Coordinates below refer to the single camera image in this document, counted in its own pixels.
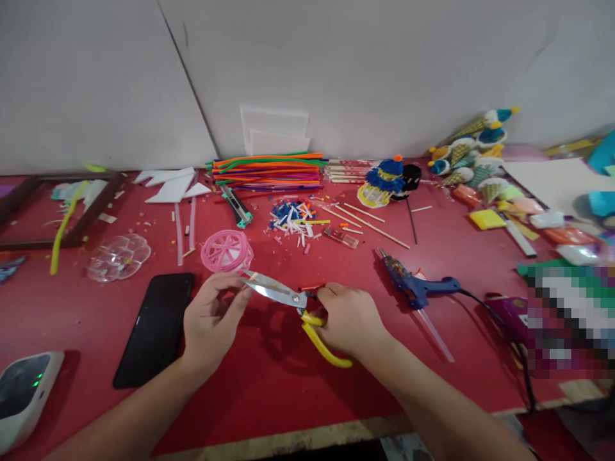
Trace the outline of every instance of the ice cream cone craft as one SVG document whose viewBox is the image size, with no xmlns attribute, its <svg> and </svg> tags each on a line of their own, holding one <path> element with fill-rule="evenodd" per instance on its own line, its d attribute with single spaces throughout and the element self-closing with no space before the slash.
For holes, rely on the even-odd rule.
<svg viewBox="0 0 615 461">
<path fill-rule="evenodd" d="M 431 174 L 442 176 L 450 171 L 450 163 L 447 160 L 436 160 L 427 163 Z"/>
<path fill-rule="evenodd" d="M 502 159 L 497 157 L 480 157 L 474 165 L 474 177 L 467 185 L 471 188 L 478 187 L 480 183 L 493 175 L 503 163 Z"/>
<path fill-rule="evenodd" d="M 485 129 L 477 135 L 476 144 L 480 149 L 490 149 L 496 144 L 502 144 L 507 137 L 508 132 L 503 128 Z"/>
<path fill-rule="evenodd" d="M 431 152 L 431 161 L 444 160 L 450 156 L 450 146 L 430 147 L 429 152 Z"/>
<path fill-rule="evenodd" d="M 485 129 L 497 129 L 502 126 L 502 122 L 508 120 L 513 114 L 519 112 L 519 107 L 511 109 L 492 109 L 485 112 L 484 115 L 476 118 L 469 124 L 453 135 L 453 139 L 474 134 Z"/>
<path fill-rule="evenodd" d="M 442 181 L 442 186 L 454 186 L 470 181 L 474 177 L 474 171 L 471 168 L 463 167 L 453 170 L 450 176 Z"/>
<path fill-rule="evenodd" d="M 465 157 L 475 144 L 476 141 L 472 138 L 461 138 L 454 141 L 453 144 L 450 145 L 451 168 L 455 167 L 455 164 Z"/>
<path fill-rule="evenodd" d="M 461 160 L 459 160 L 455 166 L 453 166 L 453 170 L 455 170 L 456 168 L 463 168 L 465 166 L 467 166 L 468 168 L 471 168 L 474 166 L 474 164 L 476 163 L 476 160 L 480 157 L 480 152 L 477 150 L 471 150 L 469 151 L 465 157 L 463 157 Z"/>
<path fill-rule="evenodd" d="M 366 174 L 366 181 L 357 191 L 357 198 L 369 208 L 388 205 L 392 194 L 401 192 L 406 185 L 403 173 L 402 156 L 381 161 L 377 168 Z"/>
<path fill-rule="evenodd" d="M 503 193 L 510 183 L 504 178 L 489 178 L 479 184 L 479 191 L 487 204 L 494 201 L 499 194 Z"/>
<path fill-rule="evenodd" d="M 485 152 L 483 157 L 497 157 L 502 158 L 502 151 L 504 150 L 504 144 L 496 144 L 490 150 Z"/>
</svg>

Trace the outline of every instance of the smartphone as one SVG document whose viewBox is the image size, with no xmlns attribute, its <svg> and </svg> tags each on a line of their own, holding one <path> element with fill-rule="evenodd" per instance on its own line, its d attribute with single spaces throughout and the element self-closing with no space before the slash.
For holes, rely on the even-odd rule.
<svg viewBox="0 0 615 461">
<path fill-rule="evenodd" d="M 149 282 L 114 388 L 142 386 L 175 361 L 192 287 L 194 274 L 189 272 L 157 275 Z"/>
</svg>

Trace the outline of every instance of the scissors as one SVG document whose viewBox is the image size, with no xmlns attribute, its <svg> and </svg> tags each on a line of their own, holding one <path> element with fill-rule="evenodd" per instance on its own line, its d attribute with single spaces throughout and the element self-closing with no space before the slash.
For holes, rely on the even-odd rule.
<svg viewBox="0 0 615 461">
<path fill-rule="evenodd" d="M 352 360 L 341 359 L 333 355 L 326 347 L 325 343 L 322 342 L 318 333 L 316 333 L 314 327 L 324 327 L 327 321 L 322 318 L 311 316 L 306 310 L 308 298 L 318 300 L 314 292 L 308 290 L 297 293 L 286 285 L 266 275 L 250 270 L 243 270 L 243 272 L 250 277 L 250 279 L 242 279 L 243 282 L 257 293 L 273 301 L 294 307 L 297 310 L 298 314 L 301 316 L 301 320 L 303 320 L 303 325 L 301 325 L 301 327 L 312 343 L 314 343 L 316 349 L 327 359 L 327 362 L 340 368 L 350 368 L 352 366 Z"/>
</svg>

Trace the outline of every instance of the white device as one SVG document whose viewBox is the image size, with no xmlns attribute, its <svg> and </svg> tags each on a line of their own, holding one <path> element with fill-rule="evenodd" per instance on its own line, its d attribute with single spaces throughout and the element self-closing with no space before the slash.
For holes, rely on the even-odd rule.
<svg viewBox="0 0 615 461">
<path fill-rule="evenodd" d="M 0 456 L 34 431 L 63 360 L 63 352 L 44 352 L 11 363 L 0 375 Z"/>
</svg>

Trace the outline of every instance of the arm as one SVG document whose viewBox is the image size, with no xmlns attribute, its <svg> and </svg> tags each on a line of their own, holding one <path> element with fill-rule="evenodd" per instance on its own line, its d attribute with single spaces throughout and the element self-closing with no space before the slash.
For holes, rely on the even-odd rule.
<svg viewBox="0 0 615 461">
<path fill-rule="evenodd" d="M 396 397 L 435 459 L 536 461 L 495 418 L 395 340 L 368 293 L 327 284 L 318 299 L 329 313 L 318 329 L 322 339 L 358 359 Z"/>
<path fill-rule="evenodd" d="M 230 306 L 221 298 L 226 290 L 242 286 L 240 278 L 230 273 L 217 273 L 205 281 L 184 314 L 184 355 L 46 459 L 147 458 L 231 347 L 252 290 L 245 287 Z"/>
</svg>

